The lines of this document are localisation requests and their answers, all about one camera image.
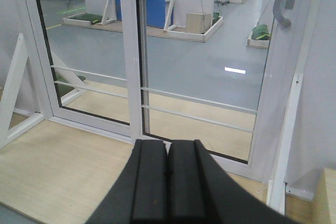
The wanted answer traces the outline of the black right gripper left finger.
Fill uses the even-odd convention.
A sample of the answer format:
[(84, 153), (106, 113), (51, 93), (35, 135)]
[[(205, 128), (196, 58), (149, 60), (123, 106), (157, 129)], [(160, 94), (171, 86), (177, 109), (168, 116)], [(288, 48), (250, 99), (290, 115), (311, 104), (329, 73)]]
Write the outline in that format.
[(165, 144), (136, 140), (131, 156), (87, 223), (165, 223)]

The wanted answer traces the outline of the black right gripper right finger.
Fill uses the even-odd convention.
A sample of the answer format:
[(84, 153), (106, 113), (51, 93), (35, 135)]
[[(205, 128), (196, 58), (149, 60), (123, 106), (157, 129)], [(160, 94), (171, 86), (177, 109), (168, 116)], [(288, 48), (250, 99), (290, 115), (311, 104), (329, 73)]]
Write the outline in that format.
[(293, 223), (235, 182), (199, 140), (169, 150), (170, 223)]

